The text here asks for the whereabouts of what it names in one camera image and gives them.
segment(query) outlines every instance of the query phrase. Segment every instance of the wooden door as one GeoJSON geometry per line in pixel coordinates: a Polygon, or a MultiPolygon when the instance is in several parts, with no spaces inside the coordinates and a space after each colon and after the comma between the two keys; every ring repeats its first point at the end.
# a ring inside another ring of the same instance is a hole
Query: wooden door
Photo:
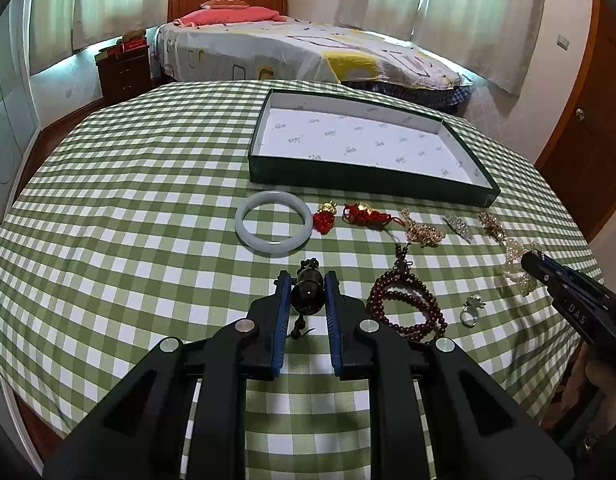
{"type": "Polygon", "coordinates": [[[552,151],[537,162],[588,241],[616,209],[616,18],[604,0],[597,2],[597,37],[581,93],[552,151]]]}

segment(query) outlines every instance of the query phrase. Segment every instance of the pillow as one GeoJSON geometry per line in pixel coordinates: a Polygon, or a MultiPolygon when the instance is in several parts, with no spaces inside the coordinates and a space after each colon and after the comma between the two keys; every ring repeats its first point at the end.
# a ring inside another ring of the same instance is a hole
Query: pillow
{"type": "Polygon", "coordinates": [[[242,0],[208,0],[199,6],[200,9],[245,9],[249,4],[242,0]]]}
{"type": "Polygon", "coordinates": [[[215,25],[217,23],[245,23],[245,22],[284,22],[278,10],[266,7],[247,7],[245,9],[199,9],[178,18],[173,23],[179,27],[200,27],[201,25],[215,25]]]}

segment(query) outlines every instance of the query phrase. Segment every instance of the dark red beads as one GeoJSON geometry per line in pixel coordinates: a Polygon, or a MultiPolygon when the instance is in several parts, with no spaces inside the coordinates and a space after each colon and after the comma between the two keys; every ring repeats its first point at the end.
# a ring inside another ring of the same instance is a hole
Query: dark red beads
{"type": "Polygon", "coordinates": [[[370,290],[366,307],[368,312],[376,320],[385,323],[394,328],[404,337],[412,341],[421,341],[431,332],[436,332],[438,337],[441,337],[446,332],[448,323],[444,320],[444,315],[437,305],[437,299],[428,291],[426,286],[410,273],[411,262],[406,262],[406,252],[408,244],[401,247],[395,244],[395,256],[397,260],[394,263],[394,268],[384,272],[375,282],[370,290]],[[419,293],[421,297],[414,294],[406,294],[401,290],[386,290],[388,286],[402,286],[411,288],[419,293]],[[412,326],[401,326],[392,323],[384,313],[383,300],[399,300],[408,303],[421,310],[427,320],[425,323],[415,324],[412,326]]]}

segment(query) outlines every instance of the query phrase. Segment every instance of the red tassel charm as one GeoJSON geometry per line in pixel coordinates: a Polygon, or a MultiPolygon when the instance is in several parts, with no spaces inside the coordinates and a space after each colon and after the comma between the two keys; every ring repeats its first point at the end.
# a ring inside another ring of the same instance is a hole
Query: red tassel charm
{"type": "Polygon", "coordinates": [[[337,204],[332,200],[321,204],[317,212],[312,215],[312,227],[317,229],[322,235],[328,234],[335,225],[335,215],[337,214],[337,204]]]}
{"type": "Polygon", "coordinates": [[[393,220],[400,226],[405,227],[402,219],[388,213],[381,213],[363,202],[353,205],[346,204],[343,219],[347,224],[361,225],[371,229],[383,229],[393,220]]]}

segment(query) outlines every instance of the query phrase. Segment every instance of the wooden floor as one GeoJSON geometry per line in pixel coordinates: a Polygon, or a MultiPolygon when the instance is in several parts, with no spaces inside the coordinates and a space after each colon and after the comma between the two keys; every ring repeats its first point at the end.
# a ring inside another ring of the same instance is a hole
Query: wooden floor
{"type": "Polygon", "coordinates": [[[97,99],[41,130],[28,156],[24,170],[21,172],[21,178],[19,179],[19,184],[15,193],[15,200],[48,156],[50,156],[54,149],[59,146],[59,143],[72,132],[73,128],[91,113],[100,110],[104,106],[104,99],[97,99]]]}

